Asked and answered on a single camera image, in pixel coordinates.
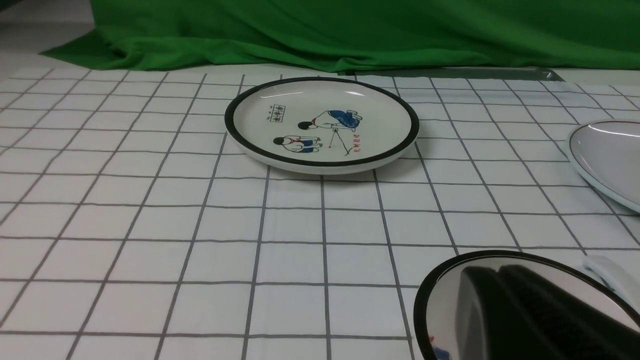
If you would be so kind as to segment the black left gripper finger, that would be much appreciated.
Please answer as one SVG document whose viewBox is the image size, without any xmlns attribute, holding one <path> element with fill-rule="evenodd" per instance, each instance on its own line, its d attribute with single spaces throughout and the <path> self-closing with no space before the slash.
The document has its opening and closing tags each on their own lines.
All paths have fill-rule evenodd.
<svg viewBox="0 0 640 360">
<path fill-rule="evenodd" d="M 639 333 L 521 265 L 461 272 L 462 360 L 637 360 Z"/>
</svg>

